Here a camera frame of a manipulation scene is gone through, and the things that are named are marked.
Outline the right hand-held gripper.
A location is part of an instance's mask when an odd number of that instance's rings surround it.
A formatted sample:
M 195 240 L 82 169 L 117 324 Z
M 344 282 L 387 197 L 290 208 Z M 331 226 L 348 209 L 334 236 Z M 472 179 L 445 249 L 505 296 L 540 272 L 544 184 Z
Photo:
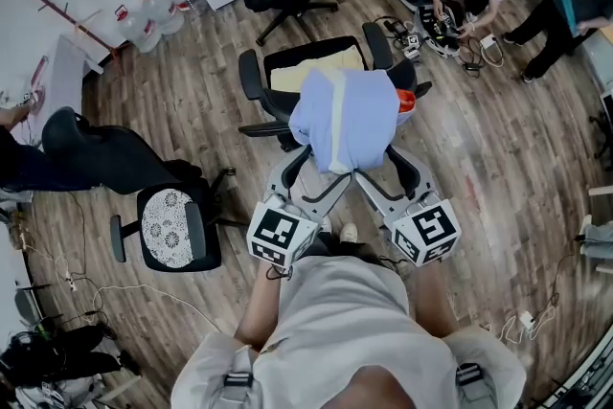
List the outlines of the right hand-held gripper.
M 416 267 L 443 260 L 454 251 L 462 229 L 449 199 L 435 195 L 430 169 L 408 150 L 385 150 L 405 194 L 390 195 L 365 172 L 353 177 L 391 232 L 391 243 Z

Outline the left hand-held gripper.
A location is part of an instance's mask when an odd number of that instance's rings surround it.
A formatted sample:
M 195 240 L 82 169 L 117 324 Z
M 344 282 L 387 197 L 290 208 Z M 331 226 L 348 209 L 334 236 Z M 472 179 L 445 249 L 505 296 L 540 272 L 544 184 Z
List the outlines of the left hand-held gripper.
M 290 199 L 311 146 L 288 152 L 273 168 L 266 183 L 264 198 L 257 203 L 248 227 L 248 252 L 255 258 L 279 267 L 290 267 L 315 241 L 322 220 L 329 214 L 352 182 L 352 173 L 338 176 L 323 192 Z

